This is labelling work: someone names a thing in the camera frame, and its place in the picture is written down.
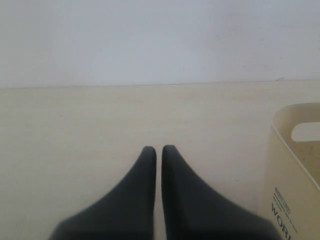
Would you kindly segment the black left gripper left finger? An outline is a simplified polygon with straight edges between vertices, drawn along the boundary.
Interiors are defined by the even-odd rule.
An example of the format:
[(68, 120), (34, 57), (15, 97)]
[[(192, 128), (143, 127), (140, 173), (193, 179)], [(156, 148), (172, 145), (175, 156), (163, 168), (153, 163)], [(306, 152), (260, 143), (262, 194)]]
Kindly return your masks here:
[(157, 154), (145, 146), (123, 179), (104, 197), (61, 221), (51, 240), (152, 240)]

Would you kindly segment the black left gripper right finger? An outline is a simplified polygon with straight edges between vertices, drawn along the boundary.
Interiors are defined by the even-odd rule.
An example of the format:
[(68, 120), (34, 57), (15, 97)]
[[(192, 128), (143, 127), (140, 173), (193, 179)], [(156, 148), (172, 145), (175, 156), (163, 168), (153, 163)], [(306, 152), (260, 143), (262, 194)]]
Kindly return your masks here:
[(274, 225), (205, 183), (174, 145), (162, 149), (161, 195), (168, 240), (279, 240)]

